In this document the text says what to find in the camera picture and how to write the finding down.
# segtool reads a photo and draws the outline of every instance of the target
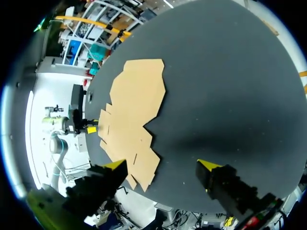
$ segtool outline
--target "shelving unit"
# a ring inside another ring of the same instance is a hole
[[[120,2],[104,2],[102,0],[94,0],[89,4],[87,9],[82,15],[76,15],[95,22],[102,22],[107,25],[112,25],[115,28],[116,24],[122,22],[123,28],[126,31],[131,31],[135,27],[144,24],[145,19],[142,17],[137,18],[137,13],[121,4]],[[117,35],[110,34],[109,31],[103,27],[64,20],[67,26],[65,31],[60,36],[60,41],[63,43],[63,65],[71,65],[80,68],[90,68],[91,63],[89,60],[97,62],[101,66],[101,60],[95,60],[94,55],[91,53],[91,46],[96,44],[105,48],[106,50],[113,50],[119,42]]]

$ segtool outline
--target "red object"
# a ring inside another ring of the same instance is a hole
[[[108,56],[110,56],[111,55],[111,50],[106,50],[106,53],[105,53],[105,57],[108,57]]]
[[[241,230],[248,230],[250,227],[253,229],[259,223],[257,217],[252,217]]]
[[[86,72],[85,72],[85,74],[88,76],[88,77],[94,77],[94,75],[92,75],[92,74],[90,74],[90,70],[88,69]]]

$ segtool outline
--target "cardboard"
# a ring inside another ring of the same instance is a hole
[[[143,126],[157,116],[162,103],[163,68],[161,59],[127,61],[113,81],[112,105],[101,110],[98,122],[100,147],[112,161],[127,160],[129,184],[135,188],[137,181],[143,191],[160,161],[150,148],[152,136]]]

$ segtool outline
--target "cardboard flap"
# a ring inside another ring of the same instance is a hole
[[[141,59],[141,60],[129,60],[126,61],[124,65],[124,71],[139,71],[146,74],[151,72],[158,72],[159,76],[162,78],[162,72],[164,69],[164,64],[162,59]]]
[[[112,161],[126,159],[129,184],[135,188],[137,181],[144,191],[160,161],[150,148],[152,136],[143,126],[157,116],[162,103],[163,68],[161,59],[127,61],[113,81],[112,105],[101,110],[98,123],[101,148]]]

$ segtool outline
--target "dark gray table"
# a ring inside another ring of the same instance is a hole
[[[195,1],[157,16],[95,76],[86,118],[97,119],[111,102],[126,60],[143,58],[164,61],[166,94],[145,126],[161,162],[147,192],[137,193],[175,208],[223,212],[196,179],[199,158],[232,165],[261,196],[294,190],[307,159],[306,98],[287,51],[259,18],[230,0]],[[105,164],[99,141],[86,135],[92,163]]]

